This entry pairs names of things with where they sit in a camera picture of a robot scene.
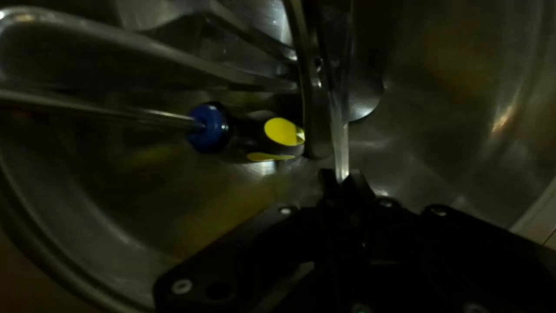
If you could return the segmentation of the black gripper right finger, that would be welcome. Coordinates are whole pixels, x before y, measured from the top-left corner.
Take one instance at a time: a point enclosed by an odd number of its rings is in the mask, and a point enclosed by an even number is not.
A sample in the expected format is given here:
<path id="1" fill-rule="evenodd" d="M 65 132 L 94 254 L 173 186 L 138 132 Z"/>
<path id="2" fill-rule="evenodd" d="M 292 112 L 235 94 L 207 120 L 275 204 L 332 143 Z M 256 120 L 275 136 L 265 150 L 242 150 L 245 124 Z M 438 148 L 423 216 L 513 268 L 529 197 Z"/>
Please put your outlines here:
<path id="1" fill-rule="evenodd" d="M 556 313 L 555 252 L 442 204 L 421 212 L 346 179 L 374 313 Z"/>

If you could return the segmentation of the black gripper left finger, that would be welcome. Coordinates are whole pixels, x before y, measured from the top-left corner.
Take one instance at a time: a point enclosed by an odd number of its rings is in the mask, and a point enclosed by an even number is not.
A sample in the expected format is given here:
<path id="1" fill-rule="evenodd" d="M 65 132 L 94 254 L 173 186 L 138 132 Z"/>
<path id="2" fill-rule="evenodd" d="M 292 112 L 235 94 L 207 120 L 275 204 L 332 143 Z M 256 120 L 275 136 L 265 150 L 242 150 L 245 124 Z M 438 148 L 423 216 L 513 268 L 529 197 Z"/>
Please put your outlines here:
<path id="1" fill-rule="evenodd" d="M 266 209 L 214 244 L 167 270 L 153 284 L 157 313 L 249 313 L 280 280 L 308 263 L 318 247 L 324 216 L 341 199 L 332 169 L 318 171 L 315 205 Z"/>

